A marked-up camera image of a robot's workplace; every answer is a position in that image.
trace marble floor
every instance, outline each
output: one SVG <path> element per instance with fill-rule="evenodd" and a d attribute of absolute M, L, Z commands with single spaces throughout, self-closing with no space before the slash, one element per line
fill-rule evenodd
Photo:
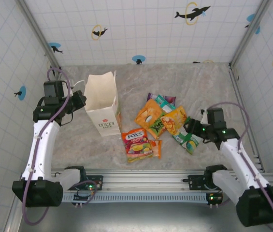
<path fill-rule="evenodd" d="M 148 92 L 176 96 L 176 106 L 182 105 L 188 116 L 200 117 L 200 109 L 221 101 L 237 102 L 229 75 L 228 64 L 153 64 L 99 65 L 66 67 L 70 78 L 86 80 L 89 74 L 104 74 L 115 70 L 122 114 L 122 132 L 140 126 L 134 122 L 146 103 Z M 228 127 L 239 134 L 244 131 L 240 110 L 224 105 Z M 94 169 L 179 170 L 204 169 L 214 164 L 230 168 L 226 158 L 214 144 L 201 143 L 195 153 L 187 153 L 166 131 L 162 140 L 162 159 L 149 158 L 127 163 L 120 135 L 101 137 L 84 109 L 74 113 L 73 121 L 60 128 L 56 138 L 52 168 L 83 165 Z M 252 155 L 248 138 L 245 149 Z"/>

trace grid pattern wall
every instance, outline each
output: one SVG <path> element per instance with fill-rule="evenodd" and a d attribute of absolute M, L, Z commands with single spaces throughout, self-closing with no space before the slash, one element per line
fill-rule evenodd
<path fill-rule="evenodd" d="M 273 6 L 237 66 L 239 86 L 266 171 L 273 172 Z"/>
<path fill-rule="evenodd" d="M 230 62 L 260 2 L 26 1 L 62 66 Z"/>
<path fill-rule="evenodd" d="M 33 135 L 32 112 L 43 96 L 46 58 L 14 0 L 0 0 L 0 231 L 28 161 Z M 22 86 L 24 96 L 15 96 Z"/>

